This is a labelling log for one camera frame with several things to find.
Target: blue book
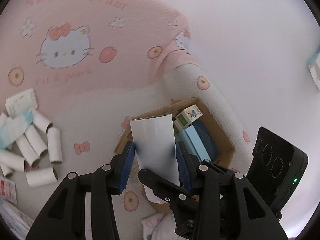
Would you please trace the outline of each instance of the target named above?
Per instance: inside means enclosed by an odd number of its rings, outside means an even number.
[[[204,159],[211,160],[194,126],[191,125],[184,131],[188,135],[201,161],[203,161]]]
[[[199,155],[196,152],[196,149],[193,147],[193,144],[189,138],[189,136],[186,133],[186,130],[182,130],[177,136],[176,136],[176,142],[183,141],[184,145],[186,146],[186,149],[189,154],[193,154],[198,157],[198,159],[201,161]]]

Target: cardboard tube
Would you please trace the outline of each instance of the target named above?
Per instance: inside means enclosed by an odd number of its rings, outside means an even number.
[[[36,128],[33,124],[31,124],[28,129],[25,132],[25,135],[32,146],[32,148],[35,150],[38,157],[42,157],[48,152],[48,147],[38,134]]]
[[[0,114],[0,127],[4,126],[7,122],[7,115],[5,113]]]
[[[33,124],[42,132],[47,133],[48,129],[52,127],[52,122],[35,109],[32,110],[32,113]]]
[[[38,155],[35,153],[24,134],[16,140],[16,143],[30,167],[34,167],[39,163]]]
[[[7,118],[8,118],[8,116],[5,114],[5,113],[1,113],[0,114],[0,127],[2,127],[2,126],[4,126],[5,124],[6,124],[6,122],[7,122]],[[7,147],[7,149],[9,150],[9,151],[12,151],[12,144],[10,144],[8,147]]]
[[[14,171],[24,172],[24,158],[12,152],[0,150],[0,163],[10,167]]]
[[[40,187],[58,181],[58,176],[53,167],[38,171],[27,172],[27,182],[30,187]]]
[[[60,131],[55,127],[48,129],[48,150],[50,163],[62,163]]]
[[[0,163],[0,168],[5,178],[10,177],[13,174],[13,170],[3,163]]]

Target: hello kitty print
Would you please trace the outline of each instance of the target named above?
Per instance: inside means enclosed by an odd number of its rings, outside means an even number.
[[[40,59],[36,64],[42,63],[53,69],[65,68],[78,64],[88,55],[92,56],[89,31],[89,26],[71,29],[69,23],[51,27],[41,45],[37,55]]]

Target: cardboard box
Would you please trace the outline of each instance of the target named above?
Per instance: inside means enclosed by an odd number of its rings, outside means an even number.
[[[177,114],[179,114],[183,109],[189,106],[192,106],[194,104],[196,104],[200,109],[200,111],[202,112],[203,115],[199,118],[199,120],[201,120],[207,127],[220,153],[218,158],[215,160],[215,163],[222,167],[228,168],[235,154],[235,148],[230,142],[230,140],[227,138],[225,133],[223,132],[222,128],[218,125],[217,121],[210,114],[207,106],[199,98],[192,98],[186,101],[175,103],[170,106],[165,106],[160,109],[139,115],[134,119],[154,117],[154,116],[159,116],[164,114],[172,114],[172,117],[175,118]],[[127,141],[133,141],[130,125],[124,131],[122,137],[120,138],[116,146],[116,149],[115,149],[116,154],[122,153],[122,150],[124,149],[124,146],[127,143]],[[167,203],[156,204],[156,203],[150,202],[150,205],[158,212],[170,213],[171,211],[169,208],[169,204]]]

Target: pink fabric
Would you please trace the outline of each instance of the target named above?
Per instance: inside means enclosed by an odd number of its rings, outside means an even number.
[[[195,63],[186,18],[157,0],[11,0],[0,33],[2,110],[33,87],[52,117],[66,96],[145,87]]]

